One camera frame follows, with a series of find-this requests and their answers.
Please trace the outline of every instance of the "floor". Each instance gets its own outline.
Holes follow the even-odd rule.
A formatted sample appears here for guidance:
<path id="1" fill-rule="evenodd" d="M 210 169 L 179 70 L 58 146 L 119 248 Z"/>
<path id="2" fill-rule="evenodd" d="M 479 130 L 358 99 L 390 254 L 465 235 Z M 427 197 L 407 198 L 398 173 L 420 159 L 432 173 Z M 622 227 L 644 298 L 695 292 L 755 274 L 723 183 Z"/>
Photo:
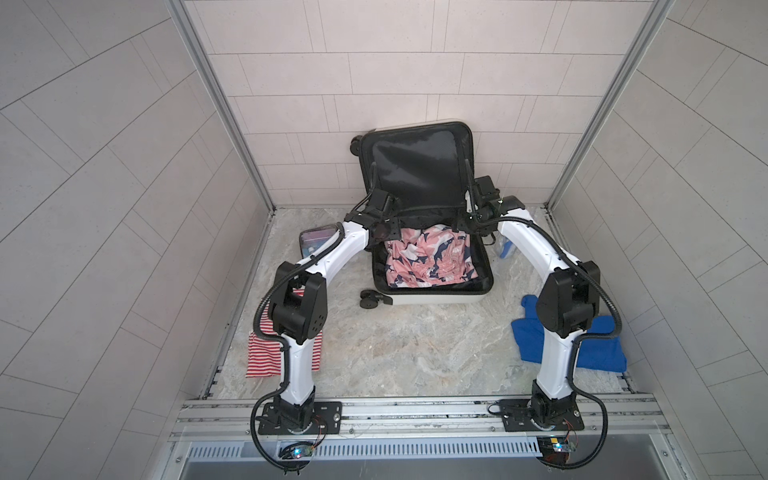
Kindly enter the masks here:
<path id="1" fill-rule="evenodd" d="M 532 208 L 548 227 L 545 211 Z M 248 399 L 274 389 L 277 377 L 245 378 L 248 334 L 261 296 L 284 260 L 297 261 L 299 232 L 343 218 L 343 209 L 278 210 L 256 278 L 213 394 Z M 359 253 L 329 285 L 323 357 L 314 380 L 319 397 L 525 394 L 539 365 L 520 360 L 509 323 L 523 316 L 520 299 L 541 289 L 541 278 L 519 252 L 499 259 L 489 249 L 493 290 L 468 305 L 359 307 L 358 292 L 373 286 L 370 254 Z M 609 372 L 577 369 L 590 392 L 620 392 Z"/>

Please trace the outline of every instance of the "blue towel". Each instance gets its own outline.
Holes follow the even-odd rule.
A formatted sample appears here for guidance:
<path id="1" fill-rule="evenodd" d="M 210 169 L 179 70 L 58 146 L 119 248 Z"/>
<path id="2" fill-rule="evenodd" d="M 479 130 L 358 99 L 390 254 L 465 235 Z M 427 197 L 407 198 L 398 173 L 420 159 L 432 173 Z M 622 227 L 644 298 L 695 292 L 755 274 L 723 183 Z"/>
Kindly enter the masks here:
<path id="1" fill-rule="evenodd" d="M 520 358 L 526 362 L 541 363 L 544 351 L 544 327 L 536 314 L 536 295 L 526 295 L 520 304 L 525 308 L 525 318 L 512 321 L 515 342 L 520 347 Z M 598 316 L 592 320 L 589 333 L 609 333 L 614 329 L 612 316 Z M 585 340 L 581 343 L 576 366 L 607 372 L 626 372 L 627 357 L 621 351 L 619 339 Z"/>

